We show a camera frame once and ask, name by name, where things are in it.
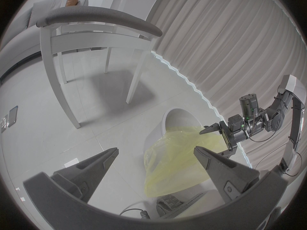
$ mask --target brown leather cushion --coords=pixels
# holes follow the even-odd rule
[[[65,7],[75,6],[75,5],[77,5],[78,2],[79,2],[79,0],[67,0]]]

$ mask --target yellow plastic bag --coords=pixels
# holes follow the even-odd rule
[[[209,175],[194,156],[202,146],[219,153],[227,149],[221,135],[200,135],[203,127],[173,127],[144,154],[145,194],[159,197],[195,186]]]

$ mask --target gray sofa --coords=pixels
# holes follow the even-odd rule
[[[62,0],[44,0],[11,22],[0,44],[0,80],[26,60],[40,55],[39,18],[61,6]],[[88,6],[88,0],[79,0],[77,6]]]

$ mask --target beige curtain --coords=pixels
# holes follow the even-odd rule
[[[283,75],[292,74],[306,85],[306,46],[273,0],[158,2],[149,20],[162,30],[163,36],[154,50],[194,83],[225,120],[242,113],[239,98],[248,93],[257,94],[259,107],[271,105]],[[291,121],[289,110],[282,128],[270,140],[241,143],[253,168],[287,142]],[[254,140],[271,135],[263,131]],[[298,150],[303,158],[302,168],[307,162],[306,141],[303,129]],[[267,156],[257,169],[271,169],[278,164],[284,147]],[[296,173],[300,165],[298,156],[289,173]]]

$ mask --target floor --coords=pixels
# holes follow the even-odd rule
[[[41,58],[13,72],[0,87],[0,117],[18,105],[17,121],[1,134],[5,166],[28,213],[44,229],[44,222],[28,198],[22,182],[38,172],[48,175],[74,159],[82,161],[108,148],[119,155],[88,202],[99,209],[119,214],[128,208],[147,210],[158,218],[156,198],[144,194],[144,151],[152,142],[150,133],[160,125],[171,107],[190,111],[203,125],[221,120],[186,80],[153,54],[137,86],[131,104],[126,104],[136,59],[132,51],[113,49],[109,72],[104,74],[104,50],[82,50],[63,54],[67,84],[62,84],[67,101],[81,123],[75,127],[61,109],[47,79]],[[59,72],[57,56],[54,58]],[[238,149],[233,160],[248,165]],[[199,192],[213,189],[211,180],[175,194],[185,201]],[[125,214],[139,218],[139,212]]]

